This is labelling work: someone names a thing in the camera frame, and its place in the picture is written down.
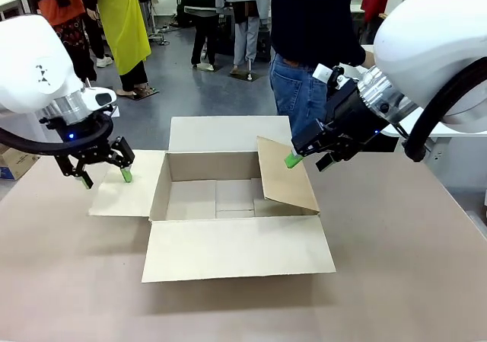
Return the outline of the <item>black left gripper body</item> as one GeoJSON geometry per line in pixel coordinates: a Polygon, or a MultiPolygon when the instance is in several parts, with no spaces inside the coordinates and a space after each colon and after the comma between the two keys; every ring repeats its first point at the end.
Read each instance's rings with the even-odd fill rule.
{"type": "Polygon", "coordinates": [[[48,129],[55,130],[62,143],[42,144],[40,155],[61,157],[70,155],[86,164],[110,163],[113,154],[109,137],[113,131],[113,121],[105,113],[93,113],[84,120],[67,125],[60,118],[39,119],[48,129]]]}

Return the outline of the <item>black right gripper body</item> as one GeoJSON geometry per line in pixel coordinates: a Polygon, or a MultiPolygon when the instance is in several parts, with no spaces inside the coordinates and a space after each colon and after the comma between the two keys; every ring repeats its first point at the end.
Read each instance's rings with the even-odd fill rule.
{"type": "Polygon", "coordinates": [[[329,97],[325,110],[326,137],[340,148],[362,151],[383,129],[383,118],[366,105],[353,80],[329,97]]]}

